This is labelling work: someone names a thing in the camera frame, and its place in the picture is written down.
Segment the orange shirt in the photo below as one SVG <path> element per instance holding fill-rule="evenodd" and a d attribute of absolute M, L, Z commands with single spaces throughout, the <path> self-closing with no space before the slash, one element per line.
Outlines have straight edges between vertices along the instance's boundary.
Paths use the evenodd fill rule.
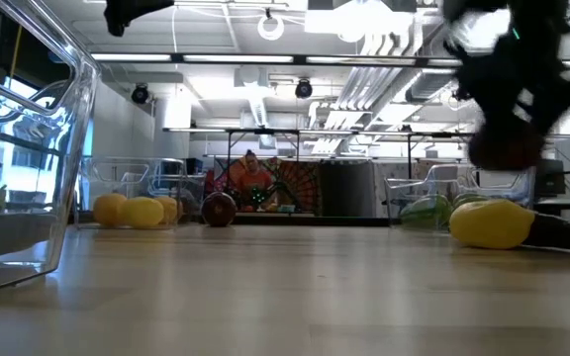
<path fill-rule="evenodd" d="M 251 194 L 252 189 L 266 190 L 272 185 L 269 173 L 259 170 L 256 174 L 245 172 L 239 179 L 238 185 L 243 194 Z"/>

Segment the security camera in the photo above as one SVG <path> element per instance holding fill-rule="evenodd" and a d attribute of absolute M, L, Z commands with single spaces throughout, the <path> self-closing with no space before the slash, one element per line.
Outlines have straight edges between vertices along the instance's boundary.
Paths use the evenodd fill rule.
<path fill-rule="evenodd" d="M 300 79 L 298 85 L 296 86 L 296 97 L 298 99 L 307 99 L 312 96 L 314 89 L 312 84 L 309 83 L 309 79 Z"/>
<path fill-rule="evenodd" d="M 134 89 L 134 92 L 131 94 L 131 100 L 136 104 L 146 104 L 149 97 L 147 88 L 148 85 L 145 83 L 136 84 L 136 89 Z"/>

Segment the watermelon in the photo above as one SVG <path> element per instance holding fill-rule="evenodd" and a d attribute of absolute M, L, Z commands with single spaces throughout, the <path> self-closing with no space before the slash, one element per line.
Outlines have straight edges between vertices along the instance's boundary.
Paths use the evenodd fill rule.
<path fill-rule="evenodd" d="M 480 196 L 480 194 L 478 194 L 478 193 L 461 193 L 461 194 L 457 195 L 456 197 L 454 197 L 454 200 L 452 201 L 452 206 L 457 207 L 458 202 L 462 199 L 469 198 L 469 197 L 478 197 L 478 196 Z"/>
<path fill-rule="evenodd" d="M 441 228 L 452 214 L 450 202 L 442 195 L 419 198 L 400 212 L 402 224 L 419 228 Z"/>
<path fill-rule="evenodd" d="M 472 202 L 485 202 L 490 200 L 488 197 L 475 195 L 475 196 L 466 196 L 465 198 L 455 199 L 453 209 L 456 210 L 458 207 L 462 206 L 463 204 L 472 203 Z"/>

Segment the plastic bin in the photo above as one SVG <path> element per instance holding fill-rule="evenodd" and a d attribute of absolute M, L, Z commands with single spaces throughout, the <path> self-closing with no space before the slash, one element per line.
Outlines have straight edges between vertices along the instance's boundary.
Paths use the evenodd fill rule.
<path fill-rule="evenodd" d="M 201 216 L 201 206 L 204 202 L 204 185 L 206 175 L 188 175 L 182 181 L 180 199 L 184 207 L 184 216 L 181 223 L 190 223 Z"/>
<path fill-rule="evenodd" d="M 0 9 L 61 57 L 72 73 L 68 81 L 55 82 L 30 99 L 0 85 L 0 108 L 10 109 L 0 115 L 1 287 L 58 265 L 100 70 L 43 2 L 0 0 Z M 46 96 L 60 99 L 46 108 L 38 103 Z M 50 143 L 29 141 L 27 132 L 12 129 L 18 123 L 40 125 L 53 134 Z M 42 163 L 13 165 L 13 150 L 39 152 Z"/>
<path fill-rule="evenodd" d="M 136 197 L 171 197 L 180 201 L 186 179 L 183 160 L 172 158 L 83 157 L 78 176 L 77 227 L 98 228 L 97 223 L 80 223 L 80 214 L 91 212 L 96 199 L 109 193 Z M 177 222 L 157 228 L 174 228 Z"/>
<path fill-rule="evenodd" d="M 432 167 L 425 180 L 387 179 L 389 222 L 445 230 L 454 209 L 464 202 L 508 199 L 529 208 L 533 201 L 533 177 L 533 171 L 507 174 L 465 164 L 444 164 Z"/>

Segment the wooden floor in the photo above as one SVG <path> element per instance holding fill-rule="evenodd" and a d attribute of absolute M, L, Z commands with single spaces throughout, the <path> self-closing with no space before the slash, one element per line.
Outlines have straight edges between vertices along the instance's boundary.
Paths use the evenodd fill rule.
<path fill-rule="evenodd" d="M 83 230 L 0 355 L 570 356 L 570 254 L 388 228 Z"/>

